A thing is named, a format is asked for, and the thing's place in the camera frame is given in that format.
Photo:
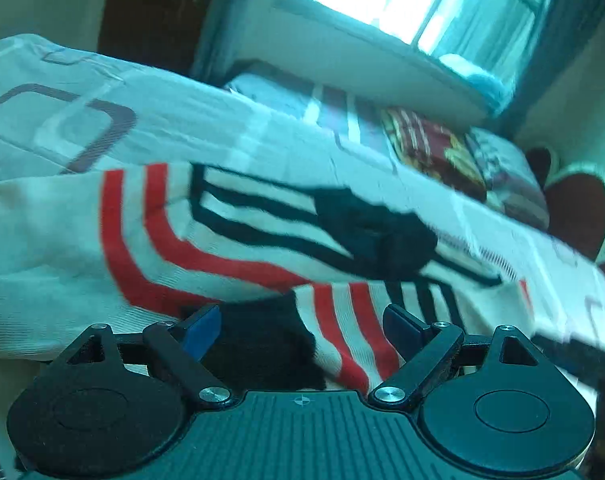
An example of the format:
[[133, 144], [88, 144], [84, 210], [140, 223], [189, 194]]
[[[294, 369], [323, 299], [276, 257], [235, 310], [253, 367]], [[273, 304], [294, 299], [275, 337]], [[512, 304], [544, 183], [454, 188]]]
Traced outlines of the red yellow folded blanket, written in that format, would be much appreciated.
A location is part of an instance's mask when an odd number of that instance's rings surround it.
[[383, 108], [381, 118], [400, 162], [485, 203], [483, 176], [467, 146], [453, 132], [398, 106]]

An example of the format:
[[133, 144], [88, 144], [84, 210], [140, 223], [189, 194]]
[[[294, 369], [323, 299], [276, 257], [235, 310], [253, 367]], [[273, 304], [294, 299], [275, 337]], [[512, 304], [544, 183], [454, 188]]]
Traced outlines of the striped grey pillow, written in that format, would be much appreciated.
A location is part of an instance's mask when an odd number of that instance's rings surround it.
[[470, 128], [465, 141], [485, 181], [488, 204], [513, 220], [546, 231], [547, 202], [524, 153], [481, 128]]

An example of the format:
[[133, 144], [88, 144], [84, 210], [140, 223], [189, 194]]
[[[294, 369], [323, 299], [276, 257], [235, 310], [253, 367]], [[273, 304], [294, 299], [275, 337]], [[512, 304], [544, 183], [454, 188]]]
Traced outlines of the red black striped knit sweater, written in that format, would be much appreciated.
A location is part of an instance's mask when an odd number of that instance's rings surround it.
[[403, 365], [390, 304], [470, 334], [534, 329], [521, 283], [347, 188], [189, 162], [0, 181], [0, 359], [210, 304], [222, 323], [204, 362], [237, 389], [371, 391]]

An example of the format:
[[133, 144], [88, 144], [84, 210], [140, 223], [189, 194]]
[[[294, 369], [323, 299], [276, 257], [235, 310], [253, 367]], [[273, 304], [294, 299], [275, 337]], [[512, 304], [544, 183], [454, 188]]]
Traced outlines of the teal curtain left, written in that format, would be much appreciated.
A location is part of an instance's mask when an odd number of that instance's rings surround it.
[[190, 76], [205, 84], [217, 84], [231, 54], [233, 28], [240, 18], [240, 0], [211, 0], [196, 50]]

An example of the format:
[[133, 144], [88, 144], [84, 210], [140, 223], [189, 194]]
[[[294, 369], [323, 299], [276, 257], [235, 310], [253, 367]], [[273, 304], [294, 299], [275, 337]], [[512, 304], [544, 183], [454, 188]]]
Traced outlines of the teal curtain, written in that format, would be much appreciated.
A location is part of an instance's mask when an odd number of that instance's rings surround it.
[[217, 84], [231, 54], [233, 28], [240, 18], [240, 0], [211, 0], [196, 50], [190, 76], [205, 84]]
[[545, 0], [510, 99], [491, 119], [499, 136], [515, 136], [536, 102], [586, 47], [603, 18], [605, 0]]

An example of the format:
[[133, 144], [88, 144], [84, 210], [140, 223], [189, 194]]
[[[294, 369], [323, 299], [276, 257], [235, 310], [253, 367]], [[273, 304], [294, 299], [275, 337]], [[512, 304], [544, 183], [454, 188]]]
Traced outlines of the red heart shaped headboard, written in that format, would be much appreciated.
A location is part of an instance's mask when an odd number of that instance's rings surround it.
[[525, 156], [547, 202], [549, 234], [605, 265], [605, 170], [594, 162], [562, 166], [546, 145], [529, 148]]

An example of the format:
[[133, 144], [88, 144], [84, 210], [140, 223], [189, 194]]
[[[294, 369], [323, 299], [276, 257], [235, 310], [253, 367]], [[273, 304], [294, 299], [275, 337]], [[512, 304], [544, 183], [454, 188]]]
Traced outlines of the teal cloth on sill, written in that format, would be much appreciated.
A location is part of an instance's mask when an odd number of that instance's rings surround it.
[[462, 56], [447, 53], [440, 55], [438, 61], [449, 70], [458, 74], [469, 86], [477, 91], [489, 112], [493, 113], [500, 110], [503, 102], [508, 96], [508, 90], [503, 82], [492, 73], [487, 72]]

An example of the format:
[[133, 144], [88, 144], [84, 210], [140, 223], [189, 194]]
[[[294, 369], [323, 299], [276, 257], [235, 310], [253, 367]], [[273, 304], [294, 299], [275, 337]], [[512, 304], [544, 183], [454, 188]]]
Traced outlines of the white patterned bed quilt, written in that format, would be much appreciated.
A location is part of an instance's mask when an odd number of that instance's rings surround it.
[[179, 160], [347, 186], [413, 210], [447, 240], [523, 278], [539, 330], [605, 350], [605, 276], [559, 240], [241, 96], [36, 35], [0, 40], [0, 180]]

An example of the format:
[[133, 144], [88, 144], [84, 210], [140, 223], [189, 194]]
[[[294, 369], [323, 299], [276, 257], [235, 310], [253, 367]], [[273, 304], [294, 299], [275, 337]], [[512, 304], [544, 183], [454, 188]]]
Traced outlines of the teal curtain right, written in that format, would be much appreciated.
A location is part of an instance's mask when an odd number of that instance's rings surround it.
[[515, 136], [536, 102], [586, 47], [603, 18], [605, 0], [545, 0], [510, 99], [491, 119], [499, 136]]

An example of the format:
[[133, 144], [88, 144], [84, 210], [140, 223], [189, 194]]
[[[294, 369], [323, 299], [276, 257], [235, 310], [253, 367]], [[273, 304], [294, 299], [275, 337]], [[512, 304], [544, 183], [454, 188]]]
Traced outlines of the striped bed sheet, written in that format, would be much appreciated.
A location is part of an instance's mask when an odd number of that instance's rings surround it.
[[351, 92], [313, 82], [278, 67], [254, 63], [223, 88], [306, 124], [331, 131], [391, 160], [380, 107]]

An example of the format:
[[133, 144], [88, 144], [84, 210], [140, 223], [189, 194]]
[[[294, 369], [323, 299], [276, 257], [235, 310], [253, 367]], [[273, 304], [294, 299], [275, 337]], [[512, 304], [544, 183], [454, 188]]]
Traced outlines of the dark wooden door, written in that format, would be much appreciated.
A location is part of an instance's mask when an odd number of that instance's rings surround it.
[[188, 75], [211, 0], [106, 0], [97, 52]]

